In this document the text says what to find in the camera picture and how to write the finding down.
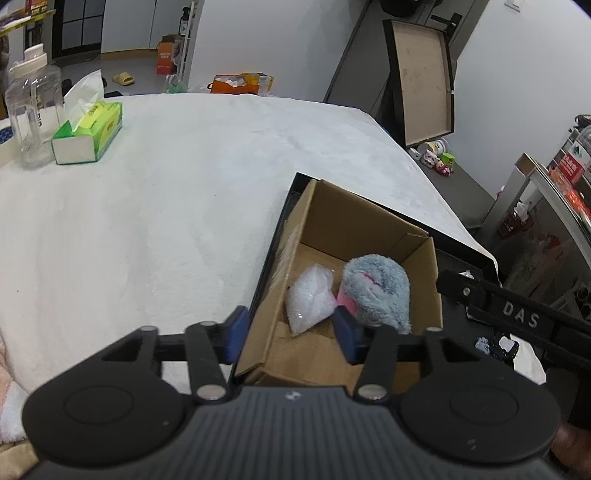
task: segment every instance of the black tray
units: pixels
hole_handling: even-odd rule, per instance
[[[281,209],[279,220],[277,221],[277,226],[275,227],[275,232],[273,233],[271,246],[267,252],[265,264],[263,265],[261,276],[259,278],[258,284],[256,285],[255,294],[249,309],[251,321],[262,301],[262,295],[265,290],[267,279],[269,278],[269,275],[271,275],[271,268],[273,267],[273,263],[275,261],[275,253],[277,252],[277,248],[279,246],[279,240],[283,232],[283,225],[285,224],[285,221],[289,217],[297,201],[300,199],[301,194],[304,193],[304,190],[306,189],[306,186],[310,180],[314,180],[314,178],[309,177],[303,173],[296,173],[289,192],[287,193],[285,203]],[[435,230],[432,227],[403,215],[396,210],[392,210],[371,200],[370,202],[427,231],[435,243],[437,266],[439,271],[452,270],[459,273],[470,270],[475,278],[488,280],[496,284],[499,283],[495,264],[486,255],[483,255],[473,248],[458,242],[457,240],[445,235],[444,233],[441,233],[438,230]],[[456,303],[453,300],[449,300],[446,297],[441,297],[441,304],[443,308],[443,324],[448,335],[458,338],[458,340],[462,340],[463,342],[469,343],[471,345],[476,343],[478,337],[492,335],[492,327],[483,323],[469,320],[466,317],[466,308],[463,305]],[[236,364],[232,365],[232,371],[230,373],[230,378],[232,379],[234,379],[235,369]]]

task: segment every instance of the green tissue package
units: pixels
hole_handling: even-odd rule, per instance
[[[51,147],[60,165],[98,161],[123,125],[123,103],[96,102],[72,131],[67,121],[53,135]]]

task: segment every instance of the white tablecloth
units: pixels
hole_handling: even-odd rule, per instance
[[[296,172],[483,253],[365,113],[252,95],[122,98],[96,164],[0,168],[0,332],[31,390],[138,326],[182,332],[249,305]],[[186,384],[186,374],[173,374]]]

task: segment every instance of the light switch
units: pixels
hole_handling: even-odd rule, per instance
[[[524,0],[506,0],[505,5],[509,8],[512,8],[516,12],[521,12],[521,7],[523,6]]]

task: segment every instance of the white bottle lid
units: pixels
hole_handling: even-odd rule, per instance
[[[8,71],[11,80],[29,75],[29,73],[47,65],[47,53],[43,51],[43,43],[26,49],[24,56],[23,61],[14,62],[14,67]]]

